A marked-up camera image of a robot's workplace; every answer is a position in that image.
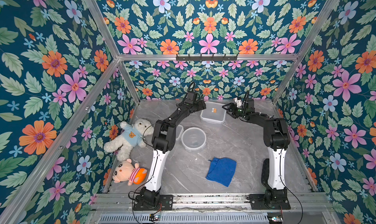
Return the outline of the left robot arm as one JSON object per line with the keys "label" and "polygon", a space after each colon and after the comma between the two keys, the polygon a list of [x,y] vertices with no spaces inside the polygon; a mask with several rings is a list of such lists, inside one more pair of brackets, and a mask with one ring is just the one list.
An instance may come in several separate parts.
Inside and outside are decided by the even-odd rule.
{"label": "left robot arm", "polygon": [[205,108],[205,101],[198,96],[198,92],[188,91],[169,117],[156,121],[151,140],[153,160],[147,181],[137,196],[138,202],[151,207],[159,204],[162,174],[167,157],[176,143],[177,126],[190,114]]}

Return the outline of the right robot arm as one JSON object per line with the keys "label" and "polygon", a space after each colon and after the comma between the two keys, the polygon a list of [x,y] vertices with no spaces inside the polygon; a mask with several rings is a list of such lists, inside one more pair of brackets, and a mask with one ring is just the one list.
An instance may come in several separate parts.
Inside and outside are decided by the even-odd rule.
{"label": "right robot arm", "polygon": [[290,144],[289,131],[283,118],[275,118],[257,112],[254,100],[235,99],[222,108],[234,119],[255,124],[263,128],[263,142],[268,149],[269,158],[263,161],[261,184],[266,188],[263,195],[249,195],[253,208],[291,209],[285,182],[285,157]]}

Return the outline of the blue cleaning cloth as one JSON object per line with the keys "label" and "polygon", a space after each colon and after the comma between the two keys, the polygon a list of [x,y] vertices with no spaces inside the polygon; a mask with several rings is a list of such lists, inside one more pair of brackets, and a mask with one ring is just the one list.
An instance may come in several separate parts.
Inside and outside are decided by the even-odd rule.
{"label": "blue cleaning cloth", "polygon": [[237,162],[230,158],[213,158],[206,179],[229,187],[235,174]]}

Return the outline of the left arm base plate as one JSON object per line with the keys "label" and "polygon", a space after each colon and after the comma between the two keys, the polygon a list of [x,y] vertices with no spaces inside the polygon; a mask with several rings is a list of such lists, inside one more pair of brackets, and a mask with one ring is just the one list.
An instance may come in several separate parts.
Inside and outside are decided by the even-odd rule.
{"label": "left arm base plate", "polygon": [[145,195],[137,195],[133,203],[135,211],[171,211],[173,206],[173,195],[157,195],[147,197]]}

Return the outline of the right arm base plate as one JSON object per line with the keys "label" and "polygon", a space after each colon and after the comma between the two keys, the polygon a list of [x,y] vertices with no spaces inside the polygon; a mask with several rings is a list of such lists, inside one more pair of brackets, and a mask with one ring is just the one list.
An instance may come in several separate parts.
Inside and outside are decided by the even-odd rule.
{"label": "right arm base plate", "polygon": [[253,210],[291,210],[289,200],[285,195],[250,194],[247,199]]}

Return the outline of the square clear box lid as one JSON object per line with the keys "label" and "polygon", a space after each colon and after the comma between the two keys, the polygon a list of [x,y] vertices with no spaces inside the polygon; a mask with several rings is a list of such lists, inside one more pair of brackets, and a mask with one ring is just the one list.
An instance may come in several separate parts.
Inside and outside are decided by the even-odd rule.
{"label": "square clear box lid", "polygon": [[223,124],[226,118],[224,104],[210,101],[206,101],[205,104],[206,108],[200,114],[201,120],[212,124]]}

